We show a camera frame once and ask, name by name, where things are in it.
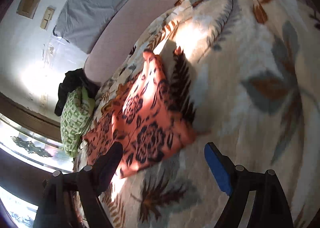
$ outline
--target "orange floral fabric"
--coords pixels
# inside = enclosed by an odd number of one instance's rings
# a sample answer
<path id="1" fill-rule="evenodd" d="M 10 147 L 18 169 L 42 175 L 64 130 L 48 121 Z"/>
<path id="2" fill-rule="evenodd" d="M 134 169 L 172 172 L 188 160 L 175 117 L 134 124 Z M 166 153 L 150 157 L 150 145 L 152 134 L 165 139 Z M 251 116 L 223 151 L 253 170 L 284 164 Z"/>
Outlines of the orange floral fabric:
<path id="1" fill-rule="evenodd" d="M 172 156 L 196 137 L 177 110 L 161 57 L 151 51 L 143 57 L 142 72 L 119 86 L 117 97 L 102 108 L 102 117 L 84 136 L 88 164 L 106 154 L 113 142 L 122 144 L 121 178 Z"/>

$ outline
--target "white wall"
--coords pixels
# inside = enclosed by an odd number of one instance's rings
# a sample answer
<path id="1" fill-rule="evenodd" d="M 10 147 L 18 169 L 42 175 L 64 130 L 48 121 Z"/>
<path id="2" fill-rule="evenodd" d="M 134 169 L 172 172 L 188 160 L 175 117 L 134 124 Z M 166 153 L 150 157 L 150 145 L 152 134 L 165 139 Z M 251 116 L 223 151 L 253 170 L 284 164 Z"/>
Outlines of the white wall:
<path id="1" fill-rule="evenodd" d="M 43 51 L 66 0 L 41 0 L 33 19 L 16 13 L 19 2 L 13 1 L 0 23 L 0 92 L 35 112 L 59 121 L 53 112 L 59 83 L 63 81 L 64 73 L 74 70 L 75 66 L 82 67 L 84 63 L 83 57 L 75 64 L 68 61 L 70 57 L 62 57 L 55 68 L 65 65 L 65 71 L 53 69 L 46 74 L 43 70 Z M 46 31 L 40 28 L 40 23 L 47 7 L 55 8 L 55 13 Z"/>

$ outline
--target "green pillow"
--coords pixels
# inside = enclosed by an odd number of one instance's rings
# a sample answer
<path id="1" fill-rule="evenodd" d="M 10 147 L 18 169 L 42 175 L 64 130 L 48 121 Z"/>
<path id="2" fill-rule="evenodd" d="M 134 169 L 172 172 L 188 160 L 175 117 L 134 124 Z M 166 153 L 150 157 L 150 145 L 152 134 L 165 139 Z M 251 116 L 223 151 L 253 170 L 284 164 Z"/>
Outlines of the green pillow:
<path id="1" fill-rule="evenodd" d="M 78 87 L 68 94 L 61 115 L 61 140 L 65 152 L 75 157 L 78 153 L 79 140 L 91 121 L 95 100 L 88 97 L 84 87 Z"/>

